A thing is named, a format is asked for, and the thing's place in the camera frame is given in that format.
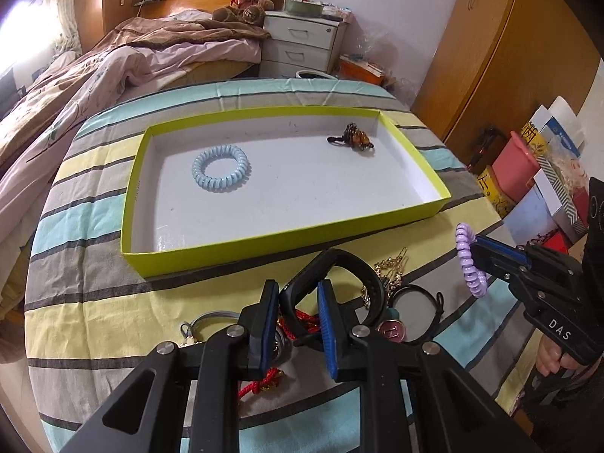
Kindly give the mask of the right hand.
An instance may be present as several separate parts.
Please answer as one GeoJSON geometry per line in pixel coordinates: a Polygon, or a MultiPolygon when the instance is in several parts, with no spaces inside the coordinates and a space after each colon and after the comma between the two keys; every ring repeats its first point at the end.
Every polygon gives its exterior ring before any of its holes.
{"type": "Polygon", "coordinates": [[[583,370],[584,366],[581,366],[570,355],[563,353],[552,339],[542,336],[538,344],[538,353],[536,353],[535,368],[546,378],[550,374],[558,373],[561,369],[577,371],[583,370]]]}

